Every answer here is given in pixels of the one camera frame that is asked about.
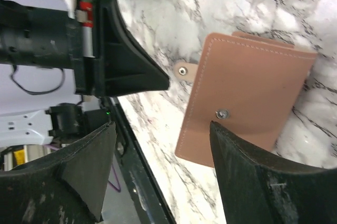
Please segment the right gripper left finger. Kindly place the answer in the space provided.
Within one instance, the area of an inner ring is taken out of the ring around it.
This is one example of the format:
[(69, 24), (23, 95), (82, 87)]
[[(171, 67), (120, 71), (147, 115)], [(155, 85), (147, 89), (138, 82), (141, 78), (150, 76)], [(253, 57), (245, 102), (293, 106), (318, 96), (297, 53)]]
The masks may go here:
[(97, 223), (116, 142), (109, 122), (44, 157), (1, 172), (1, 223)]

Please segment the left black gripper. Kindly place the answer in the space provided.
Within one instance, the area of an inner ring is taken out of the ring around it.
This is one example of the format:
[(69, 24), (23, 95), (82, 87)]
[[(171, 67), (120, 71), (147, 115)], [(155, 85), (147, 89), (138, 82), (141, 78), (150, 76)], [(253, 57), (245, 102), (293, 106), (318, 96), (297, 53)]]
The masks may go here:
[[(30, 95), (44, 95), (60, 89), (65, 70), (71, 69), (76, 94), (99, 95), (93, 42), (96, 3), (75, 0), (71, 18), (67, 11), (1, 0), (1, 64), (12, 66), (10, 80)], [(15, 79), (19, 66), (59, 69), (61, 81), (50, 90), (28, 90)]]

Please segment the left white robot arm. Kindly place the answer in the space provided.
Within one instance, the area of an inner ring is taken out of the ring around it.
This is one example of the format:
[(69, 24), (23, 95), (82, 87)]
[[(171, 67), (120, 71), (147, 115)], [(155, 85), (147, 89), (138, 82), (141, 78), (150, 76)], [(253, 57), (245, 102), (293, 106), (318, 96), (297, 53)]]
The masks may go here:
[[(75, 0), (66, 11), (1, 1), (1, 63), (73, 71), (81, 96), (118, 97), (167, 90), (170, 79), (128, 31), (117, 0)], [(103, 109), (61, 104), (1, 117), (1, 146), (75, 140), (100, 127)]]

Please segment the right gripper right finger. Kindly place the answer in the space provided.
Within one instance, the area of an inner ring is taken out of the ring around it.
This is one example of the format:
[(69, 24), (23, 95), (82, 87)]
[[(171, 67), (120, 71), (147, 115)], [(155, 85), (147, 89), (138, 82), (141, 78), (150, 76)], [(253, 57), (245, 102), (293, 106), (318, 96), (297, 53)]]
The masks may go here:
[(210, 144), (227, 223), (336, 223), (336, 169), (282, 158), (214, 121)]

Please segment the tan leather card holder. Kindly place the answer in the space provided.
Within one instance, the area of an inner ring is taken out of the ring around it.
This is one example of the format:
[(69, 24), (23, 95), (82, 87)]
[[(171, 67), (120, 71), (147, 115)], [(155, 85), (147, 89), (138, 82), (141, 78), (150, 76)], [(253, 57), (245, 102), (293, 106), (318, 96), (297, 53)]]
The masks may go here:
[(213, 167), (210, 123), (271, 151), (317, 53), (244, 32), (207, 35), (198, 64), (178, 63), (193, 83), (175, 155)]

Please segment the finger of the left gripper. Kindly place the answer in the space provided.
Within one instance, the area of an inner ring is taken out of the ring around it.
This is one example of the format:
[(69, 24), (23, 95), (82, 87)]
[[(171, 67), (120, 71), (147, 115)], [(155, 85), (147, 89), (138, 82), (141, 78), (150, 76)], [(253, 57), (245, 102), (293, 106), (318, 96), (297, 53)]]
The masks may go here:
[(128, 31), (117, 0), (93, 5), (94, 94), (116, 97), (167, 90), (167, 73)]

